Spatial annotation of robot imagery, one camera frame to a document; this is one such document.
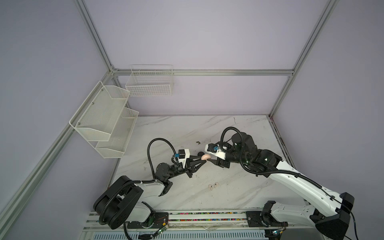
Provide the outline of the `aluminium frame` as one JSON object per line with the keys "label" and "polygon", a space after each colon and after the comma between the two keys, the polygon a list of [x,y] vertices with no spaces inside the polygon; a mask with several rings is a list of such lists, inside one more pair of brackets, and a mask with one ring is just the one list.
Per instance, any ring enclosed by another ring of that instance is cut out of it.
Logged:
{"label": "aluminium frame", "polygon": [[[131,72],[129,70],[123,69],[114,69],[113,65],[107,56],[106,50],[102,44],[101,38],[96,30],[88,7],[85,1],[75,1],[75,6],[77,7],[80,16],[82,17],[85,26],[88,32],[91,35],[91,38],[98,50],[98,53],[101,55],[103,62],[107,66],[107,71],[102,78],[102,83],[108,83],[113,77],[117,76],[126,76]],[[176,69],[174,70],[174,75],[176,76],[288,76],[288,80],[285,83],[281,93],[279,94],[276,103],[273,105],[271,112],[268,114],[269,117],[272,117],[280,107],[284,97],[286,96],[289,88],[293,84],[293,81],[296,79],[297,74],[299,73],[301,67],[303,66],[306,58],[308,57],[310,51],[312,50],[315,42],[317,41],[321,31],[324,28],[324,25],[329,20],[332,15],[335,7],[337,6],[338,1],[327,1],[322,13],[313,28],[309,39],[307,40],[300,56],[295,63],[295,66],[291,70],[279,70],[279,69]],[[58,154],[61,152],[64,145],[68,142],[69,138],[75,131],[74,127],[71,124],[67,124],[63,131],[60,133],[58,138],[50,146],[47,152],[44,154],[42,159],[33,169],[31,174],[26,178],[25,182],[21,185],[15,195],[11,198],[7,206],[1,212],[1,238],[4,238],[5,235],[10,231],[15,222],[20,217],[21,213],[29,203],[31,197],[35,193],[36,189],[41,185],[44,178],[50,171],[50,168],[56,161]]]}

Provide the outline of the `lower white mesh shelf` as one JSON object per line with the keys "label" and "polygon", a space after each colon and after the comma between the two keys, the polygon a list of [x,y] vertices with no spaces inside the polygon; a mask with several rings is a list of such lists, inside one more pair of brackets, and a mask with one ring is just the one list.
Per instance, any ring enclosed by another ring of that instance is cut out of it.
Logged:
{"label": "lower white mesh shelf", "polygon": [[121,158],[126,152],[139,112],[124,108],[109,141],[98,142],[96,151],[104,158]]}

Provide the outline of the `white mesh shelf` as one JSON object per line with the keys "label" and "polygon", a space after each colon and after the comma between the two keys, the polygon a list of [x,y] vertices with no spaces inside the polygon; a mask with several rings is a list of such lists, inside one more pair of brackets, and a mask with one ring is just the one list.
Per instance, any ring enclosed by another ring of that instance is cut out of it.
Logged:
{"label": "white mesh shelf", "polygon": [[104,158],[121,158],[126,152],[139,112],[124,108],[109,141],[98,142],[96,151]]}
{"label": "white mesh shelf", "polygon": [[122,115],[130,92],[98,82],[69,125],[88,142],[107,142]]}

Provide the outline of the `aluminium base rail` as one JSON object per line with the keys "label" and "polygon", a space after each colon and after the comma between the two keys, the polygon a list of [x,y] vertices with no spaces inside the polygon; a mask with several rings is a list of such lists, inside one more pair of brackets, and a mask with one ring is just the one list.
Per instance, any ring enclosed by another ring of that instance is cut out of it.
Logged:
{"label": "aluminium base rail", "polygon": [[325,240],[315,228],[296,223],[264,227],[256,220],[259,209],[159,211],[149,228],[128,222],[115,230],[99,224],[90,213],[81,240],[137,240],[146,234],[157,240]]}

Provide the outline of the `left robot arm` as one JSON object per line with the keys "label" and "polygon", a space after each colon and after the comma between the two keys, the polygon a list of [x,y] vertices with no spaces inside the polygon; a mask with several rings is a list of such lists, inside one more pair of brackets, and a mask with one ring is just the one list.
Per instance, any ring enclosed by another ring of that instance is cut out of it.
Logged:
{"label": "left robot arm", "polygon": [[[170,146],[173,152],[172,165],[160,163],[154,168],[150,149],[157,141]],[[151,218],[156,211],[144,199],[166,195],[173,186],[172,178],[181,175],[191,178],[212,156],[203,152],[192,156],[188,149],[176,152],[168,140],[155,138],[147,147],[147,158],[153,177],[151,180],[131,180],[121,176],[95,201],[94,210],[99,215],[100,225],[107,225],[114,230],[129,220],[151,226]]]}

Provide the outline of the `upper white mesh shelf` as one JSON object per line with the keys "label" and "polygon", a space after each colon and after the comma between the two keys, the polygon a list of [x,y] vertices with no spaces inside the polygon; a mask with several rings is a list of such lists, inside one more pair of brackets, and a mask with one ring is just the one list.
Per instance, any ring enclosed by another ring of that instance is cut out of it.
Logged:
{"label": "upper white mesh shelf", "polygon": [[88,142],[107,142],[122,115],[130,92],[98,82],[69,125]]}

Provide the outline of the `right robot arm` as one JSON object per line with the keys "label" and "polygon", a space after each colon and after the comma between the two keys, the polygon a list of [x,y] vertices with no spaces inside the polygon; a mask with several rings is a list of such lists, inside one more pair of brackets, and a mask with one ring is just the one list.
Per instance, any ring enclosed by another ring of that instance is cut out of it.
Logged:
{"label": "right robot arm", "polygon": [[276,153],[259,149],[253,138],[235,127],[227,127],[217,143],[207,144],[205,152],[216,157],[214,164],[229,168],[231,163],[256,177],[264,176],[282,184],[306,202],[304,206],[267,201],[259,215],[264,227],[296,223],[317,229],[332,240],[343,240],[350,222],[355,198],[349,193],[337,193],[301,174]]}

